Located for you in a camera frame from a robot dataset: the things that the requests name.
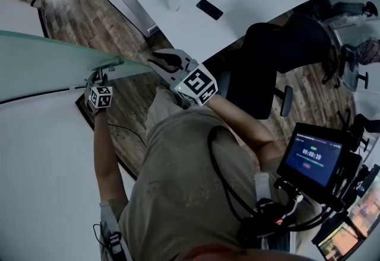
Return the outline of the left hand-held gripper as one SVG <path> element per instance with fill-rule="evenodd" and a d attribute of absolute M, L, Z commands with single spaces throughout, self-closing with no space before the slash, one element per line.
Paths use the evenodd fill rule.
<path fill-rule="evenodd" d="M 85 106 L 90 112 L 110 107 L 113 89 L 109 86 L 107 74 L 91 74 L 85 80 L 85 87 Z"/>

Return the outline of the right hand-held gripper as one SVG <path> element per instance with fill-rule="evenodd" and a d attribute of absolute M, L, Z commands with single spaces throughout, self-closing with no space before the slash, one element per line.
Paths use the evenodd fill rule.
<path fill-rule="evenodd" d="M 189 60 L 183 50 L 160 49 L 152 56 L 148 65 L 182 99 L 203 106 L 218 92 L 216 79 L 208 69 L 193 59 Z"/>

